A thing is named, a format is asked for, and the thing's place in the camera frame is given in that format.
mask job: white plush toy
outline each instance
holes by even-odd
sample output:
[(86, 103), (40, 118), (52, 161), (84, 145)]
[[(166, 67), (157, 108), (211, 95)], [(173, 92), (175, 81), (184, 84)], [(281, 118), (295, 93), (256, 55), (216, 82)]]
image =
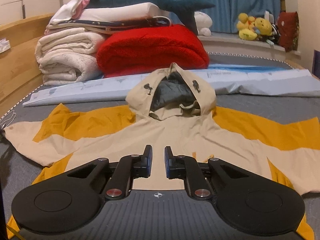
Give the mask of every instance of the white plush toy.
[(212, 19), (203, 12), (195, 12), (195, 20), (199, 35), (211, 36)]

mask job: pink cloth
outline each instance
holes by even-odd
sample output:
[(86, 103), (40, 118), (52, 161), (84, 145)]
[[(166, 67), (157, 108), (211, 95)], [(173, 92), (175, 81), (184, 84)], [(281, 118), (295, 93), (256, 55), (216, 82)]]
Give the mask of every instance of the pink cloth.
[(82, 2), (76, 8), (76, 13), (71, 17), (71, 19), (77, 19), (80, 17), (83, 9), (89, 4), (90, 0), (82, 0)]

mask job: red fleece blanket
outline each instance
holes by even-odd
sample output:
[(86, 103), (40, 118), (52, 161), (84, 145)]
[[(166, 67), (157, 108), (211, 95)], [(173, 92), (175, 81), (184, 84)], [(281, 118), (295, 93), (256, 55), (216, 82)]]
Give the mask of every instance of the red fleece blanket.
[(204, 69), (209, 64), (201, 41), (183, 25), (115, 33), (97, 52), (105, 77), (150, 73), (172, 62), (183, 69)]

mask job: folded white blanket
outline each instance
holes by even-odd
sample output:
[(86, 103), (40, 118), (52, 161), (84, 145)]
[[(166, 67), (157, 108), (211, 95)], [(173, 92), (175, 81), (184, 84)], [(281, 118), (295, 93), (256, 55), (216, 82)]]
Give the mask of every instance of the folded white blanket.
[(39, 66), (46, 86), (61, 86), (91, 80), (101, 75), (95, 55), (80, 54), (69, 49), (47, 53)]
[[(51, 18), (49, 24), (58, 24), (61, 21), (70, 20), (75, 8), (79, 5), (79, 0), (71, 0), (63, 5)], [(77, 20), (120, 22), (140, 19), (150, 19), (154, 16), (166, 16), (169, 12), (159, 9), (151, 2), (139, 3), (116, 8), (90, 8), (84, 9)]]
[(43, 65), (43, 57), (58, 49), (93, 54), (97, 52), (104, 40), (104, 35), (89, 32), (85, 28), (73, 28), (52, 33), (39, 39), (35, 51), (36, 60)]

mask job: crosshair logo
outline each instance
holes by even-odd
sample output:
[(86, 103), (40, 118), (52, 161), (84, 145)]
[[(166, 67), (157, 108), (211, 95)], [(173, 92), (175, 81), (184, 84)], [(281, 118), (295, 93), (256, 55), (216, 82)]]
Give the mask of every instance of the crosshair logo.
[(154, 194), (154, 196), (156, 198), (160, 198), (160, 197), (164, 196), (164, 194), (161, 194), (160, 192), (157, 192), (156, 194)]

